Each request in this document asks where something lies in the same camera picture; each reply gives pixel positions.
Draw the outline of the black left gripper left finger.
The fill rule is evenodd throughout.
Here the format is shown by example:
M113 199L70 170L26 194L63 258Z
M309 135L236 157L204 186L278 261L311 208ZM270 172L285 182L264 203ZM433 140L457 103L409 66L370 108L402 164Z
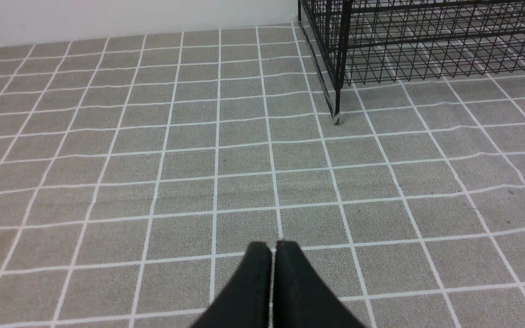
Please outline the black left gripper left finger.
M266 328L269 323L272 254L253 241L224 289L192 324L194 328Z

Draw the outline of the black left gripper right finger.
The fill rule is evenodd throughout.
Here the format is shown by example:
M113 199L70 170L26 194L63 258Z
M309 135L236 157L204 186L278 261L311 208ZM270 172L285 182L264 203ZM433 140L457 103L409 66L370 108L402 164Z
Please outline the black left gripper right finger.
M273 287L275 328L364 328L315 272L295 241L278 241Z

